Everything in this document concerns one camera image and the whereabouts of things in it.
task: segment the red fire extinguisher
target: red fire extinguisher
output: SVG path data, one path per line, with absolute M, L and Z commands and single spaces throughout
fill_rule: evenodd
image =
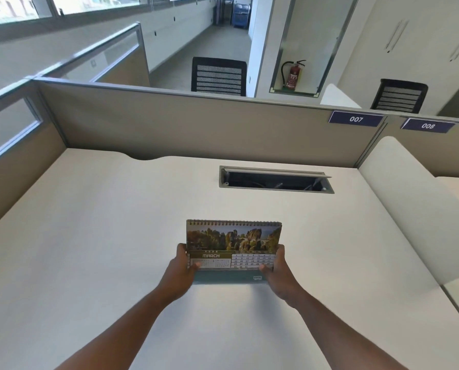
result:
M 283 77 L 283 86 L 286 89 L 289 89 L 291 91 L 294 91 L 296 88 L 296 84 L 298 83 L 298 77 L 300 76 L 300 66 L 305 67 L 305 65 L 302 63 L 306 60 L 300 60 L 300 61 L 286 61 L 282 64 L 281 66 L 281 75 Z M 290 74 L 288 75 L 288 80 L 284 80 L 284 73 L 283 73 L 283 68 L 287 64 L 293 64 L 294 66 L 290 68 Z

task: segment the office chair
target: office chair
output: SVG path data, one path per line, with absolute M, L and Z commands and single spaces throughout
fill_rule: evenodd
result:
M 371 109 L 418 114 L 427 92 L 428 86 L 426 84 L 381 79 L 381 86 Z
M 192 92 L 247 95 L 247 63 L 222 58 L 192 59 Z

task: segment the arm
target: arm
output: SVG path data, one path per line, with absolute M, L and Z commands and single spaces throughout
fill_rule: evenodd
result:
M 279 245 L 274 270 L 260 266 L 274 293 L 295 308 L 332 370 L 406 370 L 374 343 L 353 330 L 296 281 Z
M 187 269 L 185 244 L 178 244 L 159 285 L 56 370 L 128 370 L 156 318 L 188 291 L 199 267 Z

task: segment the floor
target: floor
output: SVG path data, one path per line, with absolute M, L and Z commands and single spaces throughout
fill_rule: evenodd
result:
M 248 64 L 251 44 L 248 30 L 229 25 L 210 26 L 150 73 L 151 86 L 190 91 L 193 57 L 226 58 Z

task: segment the forearm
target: forearm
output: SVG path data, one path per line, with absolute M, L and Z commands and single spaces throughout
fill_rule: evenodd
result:
M 300 313 L 332 370 L 406 370 L 306 291 L 289 304 Z
M 163 292 L 153 290 L 57 370 L 128 370 L 168 304 Z

